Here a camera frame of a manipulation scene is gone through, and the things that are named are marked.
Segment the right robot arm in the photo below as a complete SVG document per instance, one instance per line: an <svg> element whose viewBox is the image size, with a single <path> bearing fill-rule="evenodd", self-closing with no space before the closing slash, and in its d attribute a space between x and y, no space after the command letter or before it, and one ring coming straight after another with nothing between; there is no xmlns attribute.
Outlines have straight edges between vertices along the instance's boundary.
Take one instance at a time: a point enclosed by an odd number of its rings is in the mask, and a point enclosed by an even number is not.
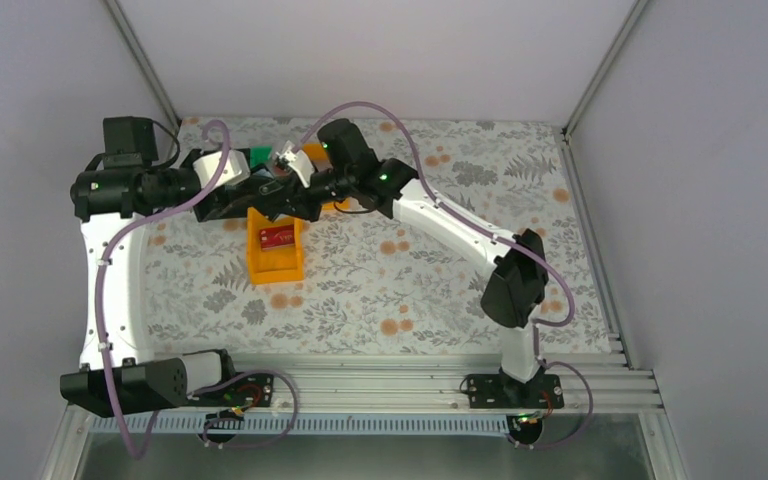
<svg viewBox="0 0 768 480"><path fill-rule="evenodd" d="M287 143L273 155L284 175L256 188L254 208L270 219L288 215L316 221L324 204L352 198L435 238L487 278L480 307L502 329L502 378L526 386L540 375L536 334L529 322L548 283L540 236L484 223L428 186L414 167L379 159L347 119L327 123L317 138L329 169L317 170L305 152Z"/></svg>

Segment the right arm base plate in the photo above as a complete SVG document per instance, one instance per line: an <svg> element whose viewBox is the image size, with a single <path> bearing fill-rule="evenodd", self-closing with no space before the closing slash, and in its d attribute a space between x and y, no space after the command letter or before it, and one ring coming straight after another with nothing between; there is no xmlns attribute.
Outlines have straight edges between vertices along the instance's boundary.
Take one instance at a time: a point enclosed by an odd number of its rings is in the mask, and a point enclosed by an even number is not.
<svg viewBox="0 0 768 480"><path fill-rule="evenodd" d="M539 372L527 382L504 373L471 374L462 392L471 409L561 409L565 406L558 375Z"/></svg>

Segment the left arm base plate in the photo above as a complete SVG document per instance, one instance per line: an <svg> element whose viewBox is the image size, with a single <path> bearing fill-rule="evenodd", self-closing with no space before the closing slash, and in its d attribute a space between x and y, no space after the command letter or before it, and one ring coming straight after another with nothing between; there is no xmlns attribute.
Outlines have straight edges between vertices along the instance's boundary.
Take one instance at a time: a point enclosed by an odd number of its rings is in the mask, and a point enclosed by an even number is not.
<svg viewBox="0 0 768 480"><path fill-rule="evenodd" d="M249 374L228 387L195 394L185 403L187 407L266 408L271 405L275 377L267 373Z"/></svg>

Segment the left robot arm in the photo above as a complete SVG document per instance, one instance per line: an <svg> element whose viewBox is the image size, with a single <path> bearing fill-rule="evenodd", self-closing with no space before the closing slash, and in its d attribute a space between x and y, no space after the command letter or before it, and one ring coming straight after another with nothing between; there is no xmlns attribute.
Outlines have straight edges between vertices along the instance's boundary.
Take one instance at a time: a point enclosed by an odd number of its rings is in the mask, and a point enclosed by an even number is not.
<svg viewBox="0 0 768 480"><path fill-rule="evenodd" d="M161 358L144 319L143 256L151 223L195 208L214 190L249 175L227 125L212 120L218 148L175 166L161 161L145 117L103 121L104 150L70 188L88 264L88 314L77 372L60 378L61 396L102 418L181 407L196 391L230 379L224 349Z"/></svg>

